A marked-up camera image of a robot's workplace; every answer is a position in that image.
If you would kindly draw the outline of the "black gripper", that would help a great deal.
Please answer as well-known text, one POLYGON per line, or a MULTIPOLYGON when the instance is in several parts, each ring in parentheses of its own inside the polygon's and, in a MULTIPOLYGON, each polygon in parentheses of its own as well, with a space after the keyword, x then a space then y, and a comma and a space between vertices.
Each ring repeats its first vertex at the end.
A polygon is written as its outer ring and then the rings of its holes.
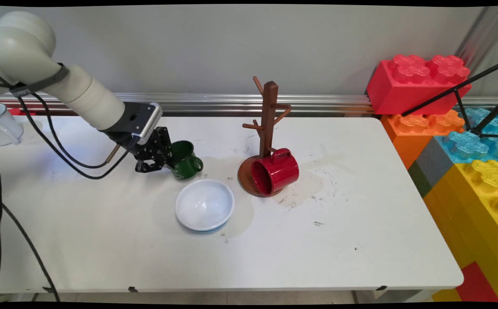
POLYGON ((157 127, 160 119, 160 105, 155 102, 125 102, 124 104, 123 115, 102 133, 135 156, 136 172, 150 173, 162 170, 164 167, 172 170, 174 162, 168 158, 172 157, 169 131, 167 127, 157 127), (157 149, 161 156, 154 157, 157 149))

